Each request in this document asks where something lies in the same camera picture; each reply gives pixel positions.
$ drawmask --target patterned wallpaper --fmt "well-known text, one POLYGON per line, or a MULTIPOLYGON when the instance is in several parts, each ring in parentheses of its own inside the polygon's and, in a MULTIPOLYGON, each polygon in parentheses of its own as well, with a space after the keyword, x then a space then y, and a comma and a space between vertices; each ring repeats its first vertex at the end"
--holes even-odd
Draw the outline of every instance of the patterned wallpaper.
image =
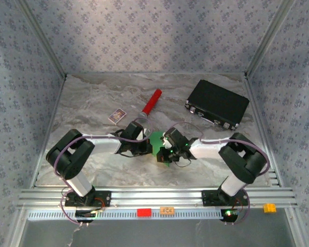
POLYGON ((309 233, 309 0, 296 0, 251 82, 309 233))
POLYGON ((67 73, 241 72, 280 1, 28 0, 67 73))
POLYGON ((0 246, 26 188, 62 79, 13 1, 0 1, 0 246))

